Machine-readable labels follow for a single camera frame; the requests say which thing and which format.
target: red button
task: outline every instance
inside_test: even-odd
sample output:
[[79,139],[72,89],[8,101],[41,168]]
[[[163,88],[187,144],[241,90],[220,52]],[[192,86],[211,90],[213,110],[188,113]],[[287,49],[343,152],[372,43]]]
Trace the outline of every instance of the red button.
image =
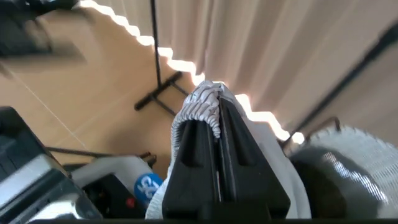
[[136,199],[135,198],[127,198],[126,206],[129,208],[134,208],[136,206]]

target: curtain fold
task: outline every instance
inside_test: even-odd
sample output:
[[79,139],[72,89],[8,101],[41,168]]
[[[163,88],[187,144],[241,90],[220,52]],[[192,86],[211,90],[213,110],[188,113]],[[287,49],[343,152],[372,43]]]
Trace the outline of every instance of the curtain fold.
[[[149,0],[98,0],[152,35]],[[157,0],[161,47],[294,128],[398,19],[396,0]],[[398,50],[366,70],[329,115],[398,144]]]

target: blue sticker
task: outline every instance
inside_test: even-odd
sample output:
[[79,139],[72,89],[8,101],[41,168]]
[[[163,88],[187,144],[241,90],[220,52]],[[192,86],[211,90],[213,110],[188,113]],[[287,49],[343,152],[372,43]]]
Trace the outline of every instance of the blue sticker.
[[134,196],[138,201],[148,206],[161,184],[162,179],[158,175],[154,173],[143,174],[138,177],[134,184]]

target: beige curtain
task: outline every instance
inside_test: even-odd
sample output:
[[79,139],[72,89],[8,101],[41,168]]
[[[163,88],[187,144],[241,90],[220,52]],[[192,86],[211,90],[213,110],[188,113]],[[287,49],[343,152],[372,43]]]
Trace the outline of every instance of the beige curtain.
[[[97,0],[152,35],[149,0]],[[160,46],[292,129],[398,19],[397,0],[157,0]],[[310,125],[337,115],[398,144],[393,47]]]

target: floor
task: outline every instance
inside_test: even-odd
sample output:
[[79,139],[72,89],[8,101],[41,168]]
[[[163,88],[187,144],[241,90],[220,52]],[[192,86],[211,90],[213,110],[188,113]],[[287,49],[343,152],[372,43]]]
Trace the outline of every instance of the floor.
[[[109,16],[88,10],[92,23],[60,14],[45,18],[50,35],[73,42],[84,59],[4,62],[12,77],[0,76],[0,105],[14,107],[47,146],[113,154],[150,151],[158,155],[155,172],[165,177],[173,117],[153,103],[134,110],[156,86],[153,46],[141,45]],[[163,57],[161,69],[163,79],[175,72]],[[189,74],[178,84],[194,88]],[[160,99],[178,111],[184,96],[169,88]],[[61,163],[91,159],[55,157]]]

